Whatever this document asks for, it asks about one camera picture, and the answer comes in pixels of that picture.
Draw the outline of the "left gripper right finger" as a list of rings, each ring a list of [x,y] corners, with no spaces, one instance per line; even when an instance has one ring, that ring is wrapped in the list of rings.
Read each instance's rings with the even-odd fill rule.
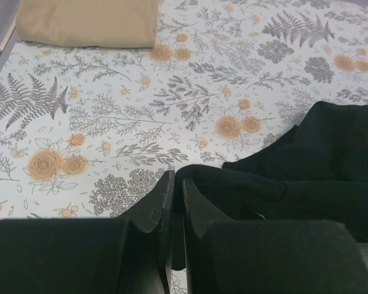
[[[185,254],[190,293],[235,293],[231,220],[198,190],[183,181]]]

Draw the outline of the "floral table mat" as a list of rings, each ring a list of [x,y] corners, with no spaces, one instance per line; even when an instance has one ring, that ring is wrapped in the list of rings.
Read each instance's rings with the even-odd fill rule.
[[[0,56],[0,223],[116,217],[166,170],[220,167],[319,101],[368,105],[368,1],[161,1],[151,49]]]

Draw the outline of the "black t shirt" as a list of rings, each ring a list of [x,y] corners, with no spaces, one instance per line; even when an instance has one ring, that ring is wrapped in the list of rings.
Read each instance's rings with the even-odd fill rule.
[[[368,243],[368,106],[317,102],[263,150],[222,167],[188,165],[175,176],[172,267],[185,267],[183,181],[236,220],[325,219]]]

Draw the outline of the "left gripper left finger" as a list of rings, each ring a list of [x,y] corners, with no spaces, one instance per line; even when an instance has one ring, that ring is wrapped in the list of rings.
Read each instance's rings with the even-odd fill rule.
[[[169,293],[172,275],[175,172],[165,171],[155,187],[119,220],[126,221],[116,293]]]

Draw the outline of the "folded beige t shirt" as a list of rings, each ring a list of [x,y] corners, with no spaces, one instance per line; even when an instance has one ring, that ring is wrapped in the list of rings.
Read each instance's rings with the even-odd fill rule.
[[[151,0],[21,1],[21,40],[57,47],[151,48],[159,2]]]

